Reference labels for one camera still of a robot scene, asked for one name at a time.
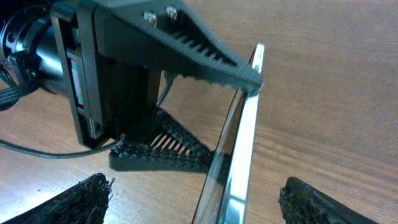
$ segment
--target wooden table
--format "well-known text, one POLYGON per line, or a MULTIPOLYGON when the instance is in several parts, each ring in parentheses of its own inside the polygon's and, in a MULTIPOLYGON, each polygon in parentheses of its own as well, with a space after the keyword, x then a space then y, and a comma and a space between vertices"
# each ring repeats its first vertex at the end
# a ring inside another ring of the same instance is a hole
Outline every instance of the wooden table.
MULTIPOLYGON (((398 223, 398 2, 189 0, 243 58, 267 45, 247 223, 283 223, 290 176, 379 223, 398 223)), ((163 107, 215 147, 233 90, 178 78, 163 107)), ((82 151, 68 101, 44 91, 0 113, 0 138, 82 151)), ((205 176, 115 172, 107 153, 48 160, 0 149, 0 222, 96 172, 116 178, 106 223, 189 223, 205 176)))

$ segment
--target metal screw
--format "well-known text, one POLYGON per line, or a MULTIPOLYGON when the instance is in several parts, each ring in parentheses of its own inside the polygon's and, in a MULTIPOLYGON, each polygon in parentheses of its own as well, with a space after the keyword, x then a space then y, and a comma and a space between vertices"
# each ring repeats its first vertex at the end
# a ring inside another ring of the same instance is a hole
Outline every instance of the metal screw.
POLYGON ((144 19, 152 24, 154 27, 157 25, 157 17, 151 12, 144 12, 144 19))
POLYGON ((172 22, 177 20, 177 10, 172 6, 166 7, 166 12, 168 17, 172 20, 172 22))

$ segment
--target bolt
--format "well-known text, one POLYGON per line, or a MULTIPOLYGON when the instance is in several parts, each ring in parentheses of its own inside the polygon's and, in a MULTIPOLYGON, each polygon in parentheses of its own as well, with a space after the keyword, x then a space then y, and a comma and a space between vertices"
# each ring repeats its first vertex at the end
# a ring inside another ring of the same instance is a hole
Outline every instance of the bolt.
POLYGON ((154 27, 157 25, 157 17, 151 12, 144 12, 144 19, 152 24, 154 27))
POLYGON ((172 22, 177 20, 177 10, 174 7, 167 6, 166 7, 166 12, 167 12, 167 15, 168 15, 169 19, 171 19, 172 22))

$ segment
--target brown wooden surface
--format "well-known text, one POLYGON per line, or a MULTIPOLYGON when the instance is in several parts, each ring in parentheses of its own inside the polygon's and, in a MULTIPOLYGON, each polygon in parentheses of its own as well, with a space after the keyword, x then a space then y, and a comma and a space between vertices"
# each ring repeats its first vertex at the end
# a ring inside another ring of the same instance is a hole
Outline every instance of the brown wooden surface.
MULTIPOLYGON (((240 56, 267 44, 246 222, 283 223, 279 189, 296 176, 379 223, 398 223, 398 2, 188 3, 240 56)), ((232 97, 179 78, 164 108, 215 147, 232 97)), ((0 113, 0 138, 84 150, 68 101, 43 91, 0 113)), ((116 178, 106 223, 189 223, 205 178, 117 173, 107 153, 54 161, 0 149, 0 222, 95 172, 116 178)))

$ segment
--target wire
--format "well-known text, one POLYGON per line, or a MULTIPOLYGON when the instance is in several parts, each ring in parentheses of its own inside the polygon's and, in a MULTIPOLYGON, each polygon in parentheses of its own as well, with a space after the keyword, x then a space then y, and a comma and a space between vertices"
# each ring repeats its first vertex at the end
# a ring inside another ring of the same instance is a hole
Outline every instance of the wire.
POLYGON ((161 94, 160 98, 157 100, 156 107, 160 107, 161 104, 163 103, 164 99, 166 99, 167 94, 169 94, 169 91, 173 85, 174 79, 177 77, 177 73, 174 72, 164 72, 164 77, 166 78, 166 87, 163 90, 163 93, 161 94))
POLYGON ((18 146, 13 143, 9 143, 7 141, 3 141, 0 139, 0 147, 4 147, 6 149, 16 151, 16 152, 21 152, 24 154, 28 154, 31 156, 36 156, 36 157, 43 157, 47 159, 73 159, 73 158, 78 158, 78 157, 85 157, 85 156, 90 156, 94 155, 97 153, 101 153, 104 151, 107 151, 108 149, 112 149, 116 146, 119 146, 122 144, 124 141, 124 137, 126 135, 122 134, 121 138, 118 142, 113 142, 111 144, 108 144, 106 146, 103 146, 97 150, 92 150, 92 151, 83 151, 83 152, 73 152, 73 153, 50 153, 50 152, 43 152, 43 151, 38 151, 35 149, 29 149, 23 146, 18 146))

